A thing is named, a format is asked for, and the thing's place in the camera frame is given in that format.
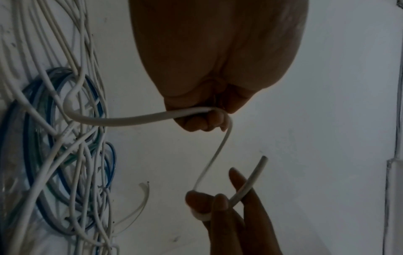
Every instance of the wire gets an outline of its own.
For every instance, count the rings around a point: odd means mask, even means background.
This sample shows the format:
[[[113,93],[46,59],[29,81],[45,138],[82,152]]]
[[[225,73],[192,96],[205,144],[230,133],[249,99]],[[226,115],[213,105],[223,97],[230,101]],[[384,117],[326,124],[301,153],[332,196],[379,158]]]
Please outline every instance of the wire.
[[[47,1],[34,0],[33,3],[38,3],[70,68],[46,70],[41,65],[36,45],[32,42],[33,30],[30,29],[27,21],[29,3],[32,0],[21,0],[20,17],[26,43],[39,77],[23,91],[19,89],[19,82],[14,79],[6,63],[3,41],[0,43],[0,72],[7,88],[10,89],[16,100],[10,106],[6,118],[0,126],[0,131],[5,131],[4,134],[0,133],[0,152],[11,116],[18,103],[26,111],[23,149],[26,174],[30,185],[27,196],[23,197],[12,211],[9,225],[13,223],[13,219],[17,218],[17,213],[19,216],[15,223],[12,239],[7,247],[7,254],[20,254],[35,206],[53,229],[65,235],[76,236],[75,254],[82,254],[85,243],[93,245],[96,254],[100,250],[102,250],[102,254],[112,254],[113,249],[116,249],[119,254],[120,248],[113,243],[113,237],[128,229],[141,215],[149,198],[149,185],[144,190],[144,200],[139,207],[139,214],[123,230],[115,233],[114,228],[134,216],[138,209],[114,224],[110,188],[115,175],[116,152],[113,145],[105,141],[107,127],[142,125],[210,111],[222,112],[229,122],[229,127],[217,151],[198,177],[194,185],[194,189],[197,189],[227,142],[233,123],[224,110],[209,107],[174,110],[129,118],[110,118],[105,87],[88,22],[90,13],[87,2],[86,0],[73,0],[72,3],[66,0],[55,1],[70,16],[80,33],[79,60],[67,43]],[[84,68],[86,64],[89,76],[86,75]],[[67,83],[74,85],[63,99],[61,91]],[[76,100],[78,100],[79,110],[75,110],[73,107]],[[57,114],[67,125],[62,132],[58,132],[55,128],[58,125]],[[46,133],[47,142],[44,142],[46,139],[42,139],[42,132]],[[111,151],[109,155],[106,153],[107,148]],[[230,199],[231,207],[235,206],[249,192],[266,163],[267,158],[263,156],[244,186]],[[63,189],[60,189],[61,187],[55,183],[54,178],[60,180]],[[46,188],[58,201],[68,206],[68,218],[59,219],[54,215],[44,192]],[[201,221],[210,220],[210,214],[200,214],[194,211],[192,214]],[[94,227],[95,233],[93,237],[90,237],[87,231],[92,227]]]

